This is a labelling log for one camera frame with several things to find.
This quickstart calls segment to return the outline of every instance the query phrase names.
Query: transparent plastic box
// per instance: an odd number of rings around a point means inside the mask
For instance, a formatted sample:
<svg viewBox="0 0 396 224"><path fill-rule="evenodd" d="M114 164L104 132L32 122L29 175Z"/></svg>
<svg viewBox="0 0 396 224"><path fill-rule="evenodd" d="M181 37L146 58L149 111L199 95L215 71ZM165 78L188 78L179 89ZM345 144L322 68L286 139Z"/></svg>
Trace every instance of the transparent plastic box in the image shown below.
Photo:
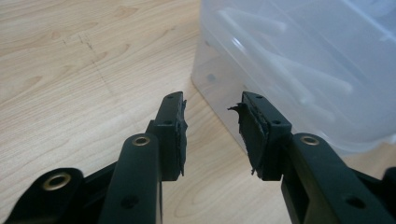
<svg viewBox="0 0 396 224"><path fill-rule="evenodd" d="M192 80L243 146L242 91L340 154L396 142L396 1L202 0Z"/></svg>

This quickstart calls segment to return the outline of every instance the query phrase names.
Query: wood grain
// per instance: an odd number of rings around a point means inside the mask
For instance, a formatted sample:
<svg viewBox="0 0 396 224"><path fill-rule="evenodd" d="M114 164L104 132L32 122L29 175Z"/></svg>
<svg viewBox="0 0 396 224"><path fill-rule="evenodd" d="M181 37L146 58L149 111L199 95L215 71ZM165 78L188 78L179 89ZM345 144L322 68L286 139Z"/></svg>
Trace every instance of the wood grain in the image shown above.
<svg viewBox="0 0 396 224"><path fill-rule="evenodd" d="M290 222L279 183L249 174L191 83L198 12L198 0L0 2L1 222L45 172L115 161L173 91L185 92L190 127L186 175L163 184L164 222ZM381 176L394 149L346 161Z"/></svg>

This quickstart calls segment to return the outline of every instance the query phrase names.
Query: brass grommet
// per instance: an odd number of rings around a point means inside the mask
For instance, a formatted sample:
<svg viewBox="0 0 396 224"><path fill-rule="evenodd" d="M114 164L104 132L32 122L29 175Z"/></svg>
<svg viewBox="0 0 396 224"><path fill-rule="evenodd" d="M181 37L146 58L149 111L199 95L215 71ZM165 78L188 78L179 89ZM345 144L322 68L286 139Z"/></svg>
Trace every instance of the brass grommet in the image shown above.
<svg viewBox="0 0 396 224"><path fill-rule="evenodd" d="M145 146L149 143L149 138L147 138L146 136L141 136L141 137L137 137L136 139L134 139L133 144L135 146L138 147L142 147Z"/></svg>
<svg viewBox="0 0 396 224"><path fill-rule="evenodd" d="M300 140L301 140L303 143L305 143L305 144L307 144L307 145L309 145L309 146L317 146L317 145L320 144L320 142L319 142L318 139L316 139L316 138L314 138L314 137L311 137L311 136L307 136L307 135L301 137Z"/></svg>
<svg viewBox="0 0 396 224"><path fill-rule="evenodd" d="M72 176L65 172L52 175L46 180L46 182L44 182L43 189L48 190L48 191L61 189L64 186L66 186L70 182L71 179L72 179Z"/></svg>

